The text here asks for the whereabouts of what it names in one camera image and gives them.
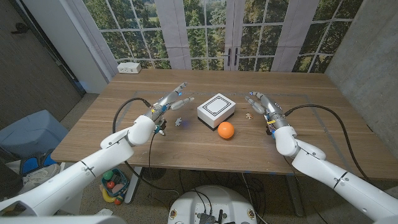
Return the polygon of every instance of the door handle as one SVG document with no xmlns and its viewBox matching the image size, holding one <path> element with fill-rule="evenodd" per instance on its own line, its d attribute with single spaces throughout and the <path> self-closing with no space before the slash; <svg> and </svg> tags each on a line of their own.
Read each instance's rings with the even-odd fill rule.
<svg viewBox="0 0 398 224">
<path fill-rule="evenodd" d="M 29 30 L 29 27 L 21 22 L 17 22 L 15 28 L 17 30 L 12 31 L 11 34 L 25 34 Z"/>
<path fill-rule="evenodd" d="M 228 56 L 228 66 L 231 65 L 231 49 L 228 49 L 228 55 L 222 55 L 222 56 Z"/>
<path fill-rule="evenodd" d="M 235 63 L 234 65 L 236 66 L 236 62 L 238 61 L 238 56 L 244 56 L 243 54 L 238 54 L 238 48 L 235 49 Z"/>
</svg>

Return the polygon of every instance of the glass door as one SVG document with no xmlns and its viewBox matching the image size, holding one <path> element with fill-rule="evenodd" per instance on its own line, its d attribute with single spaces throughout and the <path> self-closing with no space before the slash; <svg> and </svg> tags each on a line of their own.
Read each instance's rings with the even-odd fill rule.
<svg viewBox="0 0 398 224">
<path fill-rule="evenodd" d="M 224 70 L 226 0 L 183 0 L 192 69 Z"/>
<path fill-rule="evenodd" d="M 231 70 L 271 70 L 289 0 L 236 0 Z"/>
</svg>

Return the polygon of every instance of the gray wall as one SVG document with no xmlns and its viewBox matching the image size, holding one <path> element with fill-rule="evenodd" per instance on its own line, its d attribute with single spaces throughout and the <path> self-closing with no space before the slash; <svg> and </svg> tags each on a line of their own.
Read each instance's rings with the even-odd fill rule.
<svg viewBox="0 0 398 224">
<path fill-rule="evenodd" d="M 365 0 L 326 70 L 398 158 L 398 1 Z"/>
</svg>

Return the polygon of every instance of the window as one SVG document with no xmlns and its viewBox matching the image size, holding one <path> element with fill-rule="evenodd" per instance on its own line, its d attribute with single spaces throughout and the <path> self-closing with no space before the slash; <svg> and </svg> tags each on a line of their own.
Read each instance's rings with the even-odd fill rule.
<svg viewBox="0 0 398 224">
<path fill-rule="evenodd" d="M 362 0 L 321 0 L 293 72 L 325 72 Z"/>
<path fill-rule="evenodd" d="M 83 0 L 118 63 L 171 68 L 154 0 Z"/>
<path fill-rule="evenodd" d="M 240 71 L 271 70 L 289 0 L 246 0 Z"/>
<path fill-rule="evenodd" d="M 226 0 L 183 0 L 192 69 L 223 70 Z"/>
</svg>

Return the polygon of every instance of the white box with black square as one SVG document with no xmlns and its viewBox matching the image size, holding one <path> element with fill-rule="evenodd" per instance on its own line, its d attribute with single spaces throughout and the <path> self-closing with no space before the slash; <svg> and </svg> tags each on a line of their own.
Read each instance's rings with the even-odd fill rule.
<svg viewBox="0 0 398 224">
<path fill-rule="evenodd" d="M 226 121 L 234 114 L 235 104 L 219 93 L 198 106 L 198 119 L 214 131 L 221 122 Z"/>
</svg>

